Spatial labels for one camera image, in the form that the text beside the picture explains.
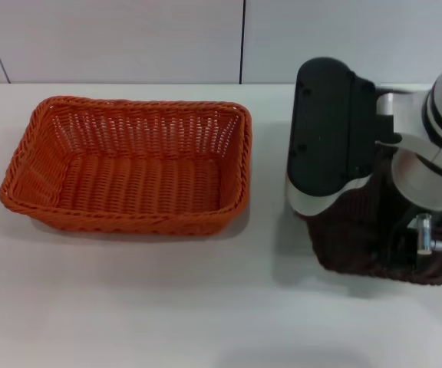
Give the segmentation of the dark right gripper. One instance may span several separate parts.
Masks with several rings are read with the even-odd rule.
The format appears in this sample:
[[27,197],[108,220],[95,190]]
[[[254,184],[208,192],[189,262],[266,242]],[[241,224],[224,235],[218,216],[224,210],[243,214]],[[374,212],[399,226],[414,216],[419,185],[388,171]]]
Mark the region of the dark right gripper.
[[419,208],[393,183],[381,187],[378,207],[378,259],[385,268],[412,271],[417,262],[417,231],[409,229]]

